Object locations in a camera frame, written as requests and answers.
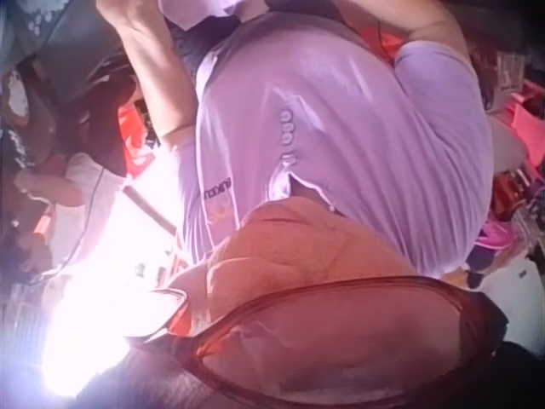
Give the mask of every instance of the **short sleeve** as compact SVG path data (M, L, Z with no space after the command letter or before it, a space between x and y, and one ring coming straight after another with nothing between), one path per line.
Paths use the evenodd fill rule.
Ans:
M197 144L188 143L179 147L171 155L177 172L178 197L182 214L179 234L183 250L190 256L188 261L192 266L212 249L198 184Z
M415 41L398 52L395 75L451 163L472 176L472 193L489 199L491 128L474 69L446 45Z

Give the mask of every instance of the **bright light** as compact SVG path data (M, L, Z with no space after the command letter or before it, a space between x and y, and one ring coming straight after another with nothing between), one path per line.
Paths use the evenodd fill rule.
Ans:
M135 186L153 199L153 205L172 217L179 206L175 189L169 185L160 164L147 170ZM70 266L64 273L74 279L61 300L53 307L43 352L42 370L51 392L72 397L95 375L115 366L129 352L119 334L119 321L113 313L127 291L153 288L154 277L135 277L135 265L142 262L150 270L164 261L164 250L172 238L123 195L116 199L100 245L92 257Z
M77 395L93 376L129 352L112 313L119 293L100 282L97 276L78 275L53 312L42 371L46 386L56 395Z

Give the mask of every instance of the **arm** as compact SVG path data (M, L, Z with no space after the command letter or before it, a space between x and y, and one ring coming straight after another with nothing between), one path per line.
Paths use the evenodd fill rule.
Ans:
M35 199L44 199L66 207L83 206L81 190L76 183L64 177L33 175L23 170L15 178L15 185Z
M195 138L197 95L157 1L96 0L117 30L140 81L153 128L173 149Z
M442 43L470 62L468 46L454 16L439 0L348 0L376 19L409 35L410 41Z

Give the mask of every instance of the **logo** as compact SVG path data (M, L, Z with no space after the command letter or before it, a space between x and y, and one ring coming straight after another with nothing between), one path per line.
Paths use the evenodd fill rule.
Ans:
M225 181L220 183L219 185L216 185L212 187L209 190L204 191L204 200L210 200L215 198L216 196L225 193L232 187L232 181L231 178L227 178Z

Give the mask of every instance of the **red object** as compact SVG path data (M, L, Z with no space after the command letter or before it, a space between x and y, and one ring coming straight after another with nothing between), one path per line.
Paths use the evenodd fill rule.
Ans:
M545 121L534 117L518 104L514 111L513 128L527 146L531 164L539 166L545 158Z
M119 110L119 128L125 141L127 171L136 179L155 159L153 151L145 144L147 129L136 108Z

